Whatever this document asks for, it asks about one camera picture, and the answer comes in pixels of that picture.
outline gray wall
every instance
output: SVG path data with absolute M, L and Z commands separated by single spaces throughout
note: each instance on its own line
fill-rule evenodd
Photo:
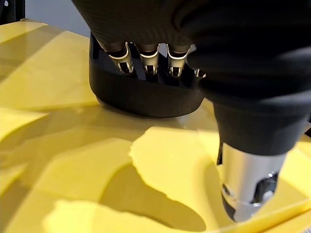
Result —
M 26 18 L 89 37 L 89 28 L 71 0 L 25 1 Z

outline black base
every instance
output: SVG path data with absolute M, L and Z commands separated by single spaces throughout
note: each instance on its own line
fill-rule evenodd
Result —
M 158 74 L 145 75 L 136 47 L 130 44 L 134 74 L 122 75 L 111 58 L 90 38 L 89 81 L 101 101 L 147 117 L 177 117 L 195 111 L 203 100 L 198 79 L 187 65 L 180 80 L 169 76 L 167 58 L 159 55 Z

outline yellow surface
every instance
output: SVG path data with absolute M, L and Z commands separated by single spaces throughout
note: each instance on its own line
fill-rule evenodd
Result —
M 277 225 L 265 233 L 303 233 L 307 229 L 311 231 L 311 211 L 307 211 L 289 221 Z
M 205 100 L 187 116 L 147 119 L 100 106 L 88 38 L 35 22 L 0 26 L 0 232 L 251 233 L 310 209 L 304 136 L 275 198 L 248 222 L 226 216 L 211 109 Z

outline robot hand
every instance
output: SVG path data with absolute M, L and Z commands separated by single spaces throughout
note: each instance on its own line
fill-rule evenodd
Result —
M 274 194 L 287 152 L 311 113 L 309 0 L 72 0 L 123 75 L 156 75 L 158 45 L 168 72 L 188 65 L 214 104 L 222 140 L 224 207 L 245 221 Z M 189 54 L 191 44 L 196 51 Z

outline silver metal cylinder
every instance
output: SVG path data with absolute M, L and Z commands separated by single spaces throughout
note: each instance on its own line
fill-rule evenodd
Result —
M 234 221 L 248 220 L 274 195 L 285 158 L 286 154 L 255 155 L 223 144 L 222 195 Z

